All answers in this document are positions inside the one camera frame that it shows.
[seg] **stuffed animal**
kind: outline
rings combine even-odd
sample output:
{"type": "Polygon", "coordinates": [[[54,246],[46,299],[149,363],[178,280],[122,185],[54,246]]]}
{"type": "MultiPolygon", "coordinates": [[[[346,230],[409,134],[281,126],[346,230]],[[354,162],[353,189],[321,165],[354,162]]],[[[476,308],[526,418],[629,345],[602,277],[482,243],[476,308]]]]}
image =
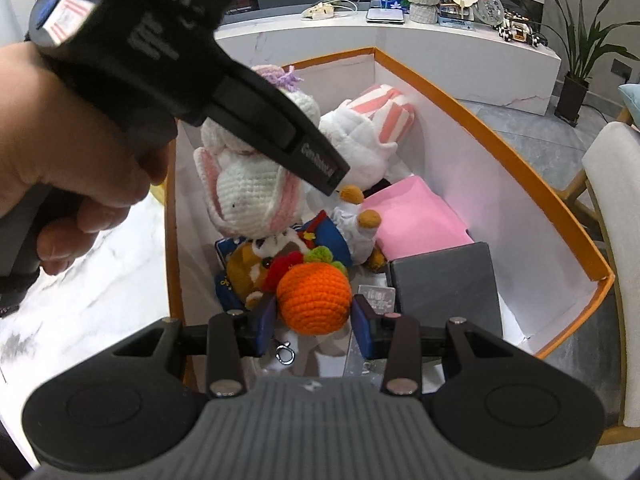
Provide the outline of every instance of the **stuffed animal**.
{"type": "Polygon", "coordinates": [[[272,265],[278,258],[306,255],[318,247],[328,248],[331,261],[345,269],[370,261],[378,270],[385,262],[376,249],[376,233],[382,222],[374,210],[361,211],[364,195],[355,186],[345,186],[340,203],[327,214],[321,211],[299,231],[286,229],[261,240],[245,241],[231,254],[226,264],[229,286],[245,307],[253,308],[264,292],[273,292],[265,284],[272,265]]]}
{"type": "MultiPolygon", "coordinates": [[[[276,85],[317,126],[318,104],[297,88],[293,68],[254,70],[276,85]]],[[[194,161],[204,186],[211,222],[226,237],[265,238],[285,231],[300,219],[304,203],[302,181],[230,132],[207,121],[204,147],[194,161]]]]}
{"type": "Polygon", "coordinates": [[[351,167],[340,184],[362,190],[377,184],[414,118],[408,98],[389,85],[372,86],[322,116],[320,131],[351,167]]]}
{"type": "Polygon", "coordinates": [[[360,210],[364,195],[358,187],[345,186],[339,196],[340,202],[329,215],[322,210],[302,226],[300,237],[309,250],[328,247],[334,260],[345,267],[361,265],[373,252],[382,219],[376,211],[360,210]]]}
{"type": "Polygon", "coordinates": [[[296,231],[287,228],[268,238],[245,241],[231,254],[226,278],[245,307],[253,308],[262,298],[262,286],[272,261],[292,252],[306,254],[308,248],[296,231]]]}
{"type": "Polygon", "coordinates": [[[346,270],[332,261],[325,247],[302,257],[291,254],[282,268],[275,260],[268,279],[275,289],[278,310],[289,328],[302,335],[327,335],[340,330],[351,308],[346,270]]]}

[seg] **crocheted rabbit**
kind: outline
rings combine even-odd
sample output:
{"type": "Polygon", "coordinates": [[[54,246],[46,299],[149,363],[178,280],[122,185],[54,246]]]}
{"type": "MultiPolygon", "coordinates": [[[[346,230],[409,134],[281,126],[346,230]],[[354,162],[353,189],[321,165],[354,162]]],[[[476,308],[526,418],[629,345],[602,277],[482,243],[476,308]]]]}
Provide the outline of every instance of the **crocheted rabbit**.
{"type": "MultiPolygon", "coordinates": [[[[296,84],[293,68],[258,66],[258,74],[276,85],[317,126],[318,104],[296,84]]],[[[213,121],[202,129],[203,148],[194,160],[204,185],[209,217],[226,237],[266,238],[299,220],[303,206],[302,181],[271,159],[256,152],[213,121]]]]}

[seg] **red pompom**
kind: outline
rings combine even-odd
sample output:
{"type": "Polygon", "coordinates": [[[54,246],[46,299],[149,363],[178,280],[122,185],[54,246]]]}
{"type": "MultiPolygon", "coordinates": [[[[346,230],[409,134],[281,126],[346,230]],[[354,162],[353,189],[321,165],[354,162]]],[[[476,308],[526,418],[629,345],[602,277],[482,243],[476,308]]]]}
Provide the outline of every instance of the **red pompom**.
{"type": "Polygon", "coordinates": [[[286,256],[279,256],[271,262],[269,273],[262,284],[263,292],[276,292],[278,283],[289,272],[289,269],[295,265],[304,262],[304,256],[299,251],[294,251],[286,256]]]}

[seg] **light blue pillow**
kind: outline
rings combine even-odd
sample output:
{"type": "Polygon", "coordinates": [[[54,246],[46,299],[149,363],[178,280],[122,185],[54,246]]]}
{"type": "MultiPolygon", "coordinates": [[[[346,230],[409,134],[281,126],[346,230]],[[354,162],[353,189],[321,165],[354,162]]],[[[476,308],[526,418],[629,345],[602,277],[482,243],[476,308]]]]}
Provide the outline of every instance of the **light blue pillow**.
{"type": "Polygon", "coordinates": [[[626,108],[634,118],[634,124],[640,124],[640,85],[622,85],[618,89],[626,108]]]}

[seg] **black box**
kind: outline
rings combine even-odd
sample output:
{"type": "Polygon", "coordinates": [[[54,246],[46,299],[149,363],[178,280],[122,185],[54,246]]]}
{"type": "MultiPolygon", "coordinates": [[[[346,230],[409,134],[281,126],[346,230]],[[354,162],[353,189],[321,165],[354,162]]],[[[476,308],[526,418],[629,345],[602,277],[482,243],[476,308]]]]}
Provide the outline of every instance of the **black box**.
{"type": "Polygon", "coordinates": [[[386,278],[396,289],[396,310],[420,325],[444,327],[449,318],[460,316],[502,337],[494,264],[486,243],[394,260],[386,278]]]}

